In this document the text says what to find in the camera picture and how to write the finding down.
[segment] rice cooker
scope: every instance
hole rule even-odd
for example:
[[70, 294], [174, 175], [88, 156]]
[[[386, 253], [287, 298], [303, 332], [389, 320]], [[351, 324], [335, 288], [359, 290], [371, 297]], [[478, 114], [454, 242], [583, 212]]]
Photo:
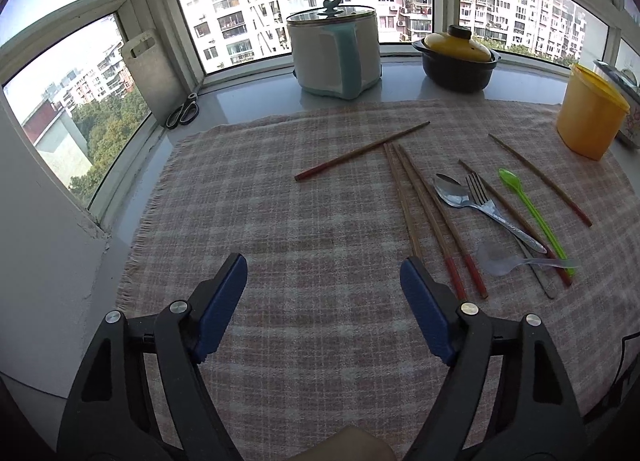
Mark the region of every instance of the rice cooker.
[[322, 8], [289, 16], [294, 75], [309, 93], [356, 98], [380, 80], [380, 45], [376, 11], [370, 6]]

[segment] chopstick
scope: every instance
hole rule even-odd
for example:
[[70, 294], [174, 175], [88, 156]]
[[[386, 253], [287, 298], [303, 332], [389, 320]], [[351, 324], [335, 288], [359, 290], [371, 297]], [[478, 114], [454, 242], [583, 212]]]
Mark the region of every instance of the chopstick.
[[444, 257], [444, 263], [447, 265], [447, 269], [449, 270], [449, 276], [451, 277], [451, 282], [453, 283], [456, 296], [458, 297], [458, 300], [466, 300], [465, 288], [462, 285], [462, 280], [460, 280], [460, 275], [458, 274], [456, 263], [453, 261], [451, 251], [449, 250], [449, 245], [447, 245], [447, 242], [444, 240], [444, 235], [442, 235], [442, 232], [440, 231], [438, 222], [436, 221], [436, 218], [434, 218], [433, 213], [429, 208], [427, 198], [424, 196], [424, 192], [420, 188], [420, 179], [416, 175], [414, 167], [412, 167], [407, 158], [402, 155], [402, 152], [398, 148], [398, 144], [392, 144], [392, 147], [396, 151], [398, 158], [400, 158], [402, 168], [404, 168], [404, 171], [409, 177], [409, 181], [414, 187], [415, 193], [418, 195], [418, 200], [420, 200], [420, 204], [422, 205], [422, 209], [424, 210], [424, 213], [429, 220], [429, 224], [433, 229], [433, 233], [436, 235], [436, 241], [440, 245], [440, 250], [442, 251], [442, 255]]
[[[462, 160], [459, 159], [458, 163], [462, 165], [466, 169], [466, 171], [475, 172], [476, 174], [478, 174], [478, 172], [476, 172], [473, 168], [469, 167]], [[513, 205], [511, 205], [511, 203], [509, 203], [504, 198], [504, 196], [500, 194], [500, 192], [498, 192], [494, 187], [492, 187], [491, 184], [487, 180], [485, 180], [485, 178], [483, 178], [480, 174], [478, 174], [478, 178], [482, 180], [482, 182], [484, 183], [484, 186], [489, 192], [491, 192], [492, 196], [494, 196], [502, 204], [502, 206], [504, 206], [509, 211], [511, 216], [513, 216], [513, 218], [516, 219], [518, 223], [520, 223], [520, 226], [522, 226], [522, 228], [525, 229], [527, 233], [531, 235], [531, 237], [533, 237], [536, 241], [541, 243], [546, 248], [546, 256], [549, 259], [557, 259], [556, 255], [551, 251], [551, 247], [542, 240], [542, 237], [540, 237], [538, 232], [536, 232], [533, 226], [531, 226], [527, 222], [527, 220], [520, 215], [520, 213], [513, 207]], [[556, 267], [554, 269], [558, 273], [558, 275], [560, 275], [560, 278], [562, 279], [562, 282], [564, 282], [564, 285], [567, 287], [571, 286], [572, 280], [569, 274], [566, 272], [566, 270], [562, 269], [561, 267]]]
[[411, 215], [411, 211], [409, 210], [409, 203], [406, 200], [406, 195], [404, 193], [404, 188], [402, 187], [402, 183], [400, 182], [400, 175], [398, 174], [398, 169], [396, 168], [396, 164], [394, 163], [393, 156], [391, 155], [391, 149], [387, 144], [384, 146], [386, 160], [388, 161], [389, 168], [391, 169], [391, 175], [394, 177], [394, 181], [396, 182], [396, 188], [398, 189], [398, 197], [400, 199], [400, 206], [402, 207], [402, 214], [404, 215], [404, 222], [406, 223], [406, 229], [409, 232], [409, 240], [411, 241], [411, 247], [413, 248], [414, 255], [420, 259], [420, 262], [424, 262], [424, 258], [422, 256], [422, 248], [420, 247], [420, 239], [418, 239], [418, 232], [415, 229], [414, 218]]
[[433, 186], [431, 186], [431, 184], [428, 183], [427, 180], [425, 180], [423, 174], [420, 172], [420, 169], [415, 165], [414, 159], [407, 152], [407, 150], [402, 146], [402, 144], [397, 144], [397, 146], [398, 146], [398, 149], [400, 149], [400, 151], [402, 152], [402, 154], [404, 154], [404, 156], [407, 158], [409, 164], [411, 164], [411, 166], [415, 170], [415, 173], [417, 174], [418, 178], [420, 178], [420, 181], [424, 185], [425, 190], [431, 197], [431, 200], [433, 200], [433, 203], [436, 205], [438, 211], [440, 212], [440, 215], [444, 219], [445, 224], [449, 228], [451, 235], [453, 235], [453, 240], [458, 245], [458, 249], [460, 250], [460, 253], [462, 254], [462, 258], [465, 261], [466, 269], [469, 270], [469, 274], [471, 275], [471, 278], [474, 280], [474, 284], [476, 285], [476, 289], [478, 290], [478, 293], [482, 298], [487, 298], [489, 294], [486, 291], [486, 287], [484, 285], [484, 281], [482, 280], [482, 277], [480, 276], [480, 272], [476, 268], [476, 263], [474, 262], [473, 257], [471, 256], [469, 251], [466, 249], [465, 242], [462, 240], [462, 237], [460, 237], [460, 234], [458, 233], [458, 229], [453, 224], [453, 221], [449, 218], [449, 215], [445, 212], [444, 207], [442, 206], [442, 203], [438, 198], [438, 195], [433, 189]]
[[364, 154], [365, 152], [370, 151], [371, 149], [375, 149], [376, 147], [386, 144], [386, 142], [390, 142], [392, 140], [395, 140], [396, 138], [400, 138], [405, 134], [413, 133], [414, 131], [417, 131], [420, 128], [428, 126], [430, 123], [431, 122], [422, 122], [421, 124], [405, 129], [404, 131], [399, 131], [394, 134], [389, 134], [388, 136], [385, 136], [384, 138], [380, 138], [375, 142], [371, 142], [366, 146], [360, 147], [358, 149], [354, 149], [353, 151], [347, 152], [346, 154], [338, 156], [337, 158], [329, 160], [328, 162], [324, 162], [324, 164], [316, 165], [315, 167], [312, 167], [303, 172], [300, 172], [299, 174], [296, 174], [294, 176], [294, 179], [296, 181], [306, 180], [306, 178], [310, 178], [311, 176], [314, 176], [319, 172], [326, 170], [327, 168], [335, 167], [335, 165], [341, 164], [342, 162], [346, 162], [351, 158], [355, 158], [356, 156]]
[[513, 154], [516, 158], [518, 158], [521, 162], [523, 162], [523, 164], [526, 165], [527, 168], [529, 168], [529, 170], [531, 170], [536, 176], [538, 176], [540, 180], [542, 180], [547, 186], [549, 186], [551, 190], [553, 190], [556, 194], [558, 194], [560, 199], [562, 199], [562, 201], [564, 201], [571, 208], [571, 210], [573, 210], [578, 215], [578, 217], [582, 219], [582, 221], [584, 221], [584, 223], [587, 226], [593, 225], [593, 223], [591, 222], [587, 214], [585, 214], [580, 209], [580, 207], [569, 197], [569, 194], [567, 194], [564, 190], [562, 190], [562, 188], [560, 188], [551, 178], [549, 178], [544, 172], [542, 172], [538, 167], [532, 164], [527, 158], [521, 155], [518, 151], [516, 151], [515, 149], [505, 144], [500, 138], [498, 138], [497, 136], [494, 136], [491, 133], [488, 133], [488, 134], [489, 134], [489, 137], [491, 137], [491, 139], [494, 140], [494, 142], [498, 143], [498, 145], [502, 146], [507, 151], [511, 152], [511, 154]]

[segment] sky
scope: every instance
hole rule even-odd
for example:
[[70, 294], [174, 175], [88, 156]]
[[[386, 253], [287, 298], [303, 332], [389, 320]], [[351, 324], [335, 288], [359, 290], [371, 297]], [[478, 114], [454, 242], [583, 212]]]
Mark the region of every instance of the sky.
[[[43, 16], [76, 0], [9, 0], [0, 13], [0, 45]], [[40, 103], [41, 93], [71, 69], [94, 64], [102, 52], [120, 40], [113, 16], [70, 35], [31, 62], [5, 87], [19, 122]]]

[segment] metal screw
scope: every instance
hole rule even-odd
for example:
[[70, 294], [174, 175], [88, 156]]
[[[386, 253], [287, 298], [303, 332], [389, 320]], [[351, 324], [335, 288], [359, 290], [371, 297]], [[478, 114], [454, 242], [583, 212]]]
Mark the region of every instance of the metal screw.
[[184, 313], [187, 311], [187, 303], [183, 300], [176, 300], [169, 306], [169, 311], [171, 311], [171, 313]]
[[462, 306], [460, 306], [462, 313], [465, 315], [476, 315], [478, 314], [478, 306], [476, 306], [473, 302], [464, 302]]
[[538, 315], [534, 315], [533, 313], [529, 313], [525, 317], [525, 320], [527, 321], [527, 324], [533, 327], [537, 327], [542, 324], [542, 320], [540, 319], [540, 317]]
[[120, 311], [110, 311], [104, 317], [104, 320], [107, 324], [115, 324], [118, 320], [120, 320]]

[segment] metal spoon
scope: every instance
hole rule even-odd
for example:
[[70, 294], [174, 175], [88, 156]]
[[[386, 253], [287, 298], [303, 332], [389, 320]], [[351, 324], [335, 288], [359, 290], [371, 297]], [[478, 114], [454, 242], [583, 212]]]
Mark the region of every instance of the metal spoon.
[[513, 268], [522, 264], [539, 264], [540, 266], [577, 267], [578, 261], [572, 259], [525, 259], [517, 255], [505, 256], [504, 249], [494, 243], [480, 243], [476, 251], [476, 259], [480, 267], [488, 274], [501, 277]]
[[529, 248], [535, 251], [539, 251], [540, 253], [546, 253], [546, 248], [543, 247], [539, 242], [537, 242], [533, 237], [529, 234], [526, 234], [519, 228], [513, 226], [510, 222], [508, 222], [502, 216], [496, 215], [494, 210], [487, 205], [477, 205], [470, 200], [469, 191], [463, 187], [460, 183], [458, 183], [453, 178], [446, 176], [446, 174], [436, 174], [434, 180], [434, 187], [438, 196], [447, 204], [454, 208], [463, 208], [469, 206], [471, 208], [475, 208], [479, 210], [483, 214], [489, 216], [491, 219], [500, 223], [500, 225], [504, 226], [508, 231], [510, 231], [513, 235], [515, 235], [520, 241], [526, 244]]

